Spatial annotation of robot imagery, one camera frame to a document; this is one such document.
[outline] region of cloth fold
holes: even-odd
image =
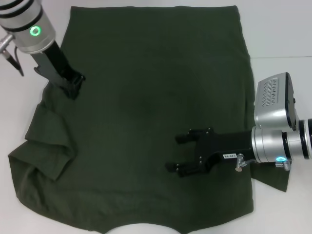
[[[33,165],[56,180],[64,166],[75,157],[67,127],[62,118],[47,109],[44,102],[36,108],[24,144],[10,156]]]

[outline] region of cable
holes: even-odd
[[[17,46],[15,46],[15,48],[14,48],[14,56],[15,56],[16,63],[19,65],[19,73],[23,77],[24,76],[24,72],[23,72],[23,69],[22,69],[22,67],[20,65],[20,61],[19,61],[19,57],[18,57],[18,47]]]
[[[13,58],[13,56],[7,51],[3,50],[2,55],[5,57],[5,59],[13,66],[15,69],[19,71],[19,73],[23,76],[24,73],[20,67],[20,64],[16,62],[16,60]]]

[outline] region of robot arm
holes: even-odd
[[[38,64],[35,71],[64,91],[78,96],[84,75],[75,71],[55,42],[56,33],[38,0],[0,0],[0,26],[7,32],[0,41],[0,54],[20,72],[18,61],[6,51],[11,41]]]
[[[296,116],[293,85],[288,73],[258,84],[251,131],[219,135],[212,128],[176,136],[178,144],[195,141],[193,162],[167,163],[169,172],[179,176],[207,173],[217,163],[236,162],[236,170],[250,163],[275,162],[290,170],[291,161],[312,156],[312,119]]]

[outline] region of green fabric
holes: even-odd
[[[253,125],[235,6],[73,7],[62,49],[87,80],[75,101],[48,84],[27,141],[10,154],[25,206],[100,233],[152,223],[185,234],[252,212],[251,175],[286,190],[288,174],[261,165],[238,173],[218,164],[186,178],[164,167],[193,158],[194,145],[178,146],[176,134]]]

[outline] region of white surface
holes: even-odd
[[[262,58],[312,56],[312,2],[310,0],[44,0],[43,6],[61,42],[70,6],[226,6],[237,5],[255,81],[289,72],[296,108],[301,118],[312,118],[312,58]],[[16,198],[7,155],[24,142],[36,104],[46,80],[34,71],[35,62],[19,54],[25,77],[0,59],[0,233],[87,234],[40,216]],[[312,160],[293,163],[288,191],[253,181],[254,212],[198,234],[311,234]],[[165,227],[137,224],[112,230],[110,234],[175,234]]]

